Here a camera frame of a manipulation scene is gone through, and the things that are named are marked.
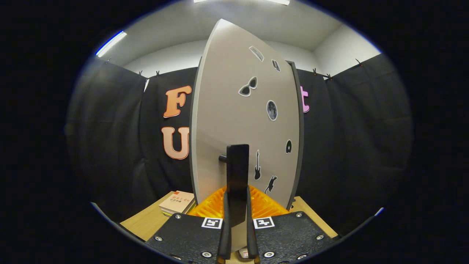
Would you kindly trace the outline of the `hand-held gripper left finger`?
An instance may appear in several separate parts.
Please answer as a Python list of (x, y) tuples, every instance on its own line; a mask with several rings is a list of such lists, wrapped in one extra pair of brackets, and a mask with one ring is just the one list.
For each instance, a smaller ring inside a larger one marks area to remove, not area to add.
[(146, 245), (182, 264), (224, 264), (231, 249), (225, 191), (218, 189), (188, 214), (171, 216)]

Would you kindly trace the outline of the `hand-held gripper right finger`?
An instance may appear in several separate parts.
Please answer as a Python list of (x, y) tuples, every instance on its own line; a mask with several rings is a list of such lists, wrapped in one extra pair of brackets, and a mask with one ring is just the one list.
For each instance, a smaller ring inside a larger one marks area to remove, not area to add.
[(253, 186), (247, 187), (247, 249), (256, 264), (299, 264), (325, 251), (338, 235), (306, 212), (290, 212)]

